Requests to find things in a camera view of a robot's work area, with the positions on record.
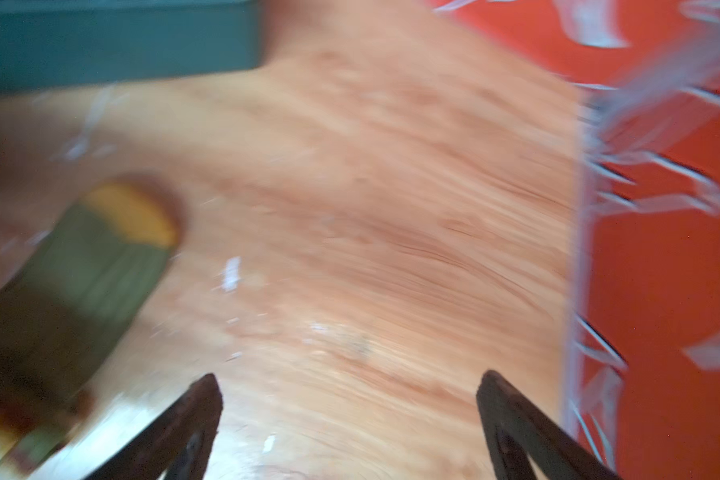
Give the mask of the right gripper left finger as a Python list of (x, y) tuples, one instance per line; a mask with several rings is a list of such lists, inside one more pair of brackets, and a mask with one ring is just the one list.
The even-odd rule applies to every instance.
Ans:
[(206, 374), (87, 478), (202, 479), (222, 410), (216, 376)]

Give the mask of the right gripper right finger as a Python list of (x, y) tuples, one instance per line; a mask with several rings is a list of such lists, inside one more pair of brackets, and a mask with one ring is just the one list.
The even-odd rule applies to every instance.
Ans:
[(616, 479), (525, 395), (495, 370), (486, 371), (476, 404), (498, 479)]

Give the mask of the green striped sock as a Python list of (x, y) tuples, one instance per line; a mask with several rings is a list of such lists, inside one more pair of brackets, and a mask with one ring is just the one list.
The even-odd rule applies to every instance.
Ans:
[(182, 235), (167, 186), (119, 177), (71, 205), (0, 289), (0, 474), (33, 472), (88, 420), (92, 377)]

